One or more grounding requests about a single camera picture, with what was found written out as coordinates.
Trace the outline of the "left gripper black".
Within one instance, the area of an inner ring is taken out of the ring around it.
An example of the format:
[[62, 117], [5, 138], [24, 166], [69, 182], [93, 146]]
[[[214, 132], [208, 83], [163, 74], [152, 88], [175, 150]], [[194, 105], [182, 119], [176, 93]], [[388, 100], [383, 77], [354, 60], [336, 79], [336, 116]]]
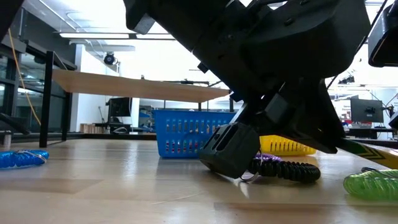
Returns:
[[337, 153], [339, 120], [325, 79], [351, 65], [369, 28], [362, 0], [227, 7], [198, 54], [244, 104], [204, 145], [200, 161], [238, 178], [252, 165], [263, 135]]

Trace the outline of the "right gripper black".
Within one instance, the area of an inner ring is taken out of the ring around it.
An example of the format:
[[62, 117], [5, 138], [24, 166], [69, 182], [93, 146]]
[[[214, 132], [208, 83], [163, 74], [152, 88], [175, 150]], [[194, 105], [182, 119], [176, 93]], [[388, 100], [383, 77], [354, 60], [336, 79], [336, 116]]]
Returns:
[[368, 39], [368, 64], [397, 67], [397, 3], [386, 7]]

